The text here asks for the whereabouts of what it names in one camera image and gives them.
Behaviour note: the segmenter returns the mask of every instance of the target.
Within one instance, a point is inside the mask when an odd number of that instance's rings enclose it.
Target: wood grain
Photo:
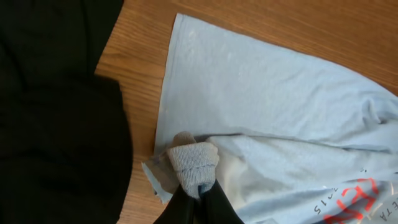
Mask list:
[[[134,141],[134,166],[120,224],[153,223],[164,205],[141,162],[154,149],[162,80],[175,15],[220,27],[355,70],[398,94],[398,1],[125,0],[97,67],[119,80]]]

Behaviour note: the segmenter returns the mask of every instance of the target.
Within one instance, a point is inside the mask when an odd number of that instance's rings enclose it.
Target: wooden surface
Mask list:
[[[141,161],[154,149],[162,79],[178,12],[336,62],[398,94],[396,0],[125,0],[97,68],[97,74],[120,81],[134,141],[134,167],[120,224],[153,223],[164,209]]]

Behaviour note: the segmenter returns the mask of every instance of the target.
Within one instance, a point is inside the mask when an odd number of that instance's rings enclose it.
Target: pile of black clothes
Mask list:
[[[0,0],[0,223],[115,224],[132,144],[94,75],[122,0]]]

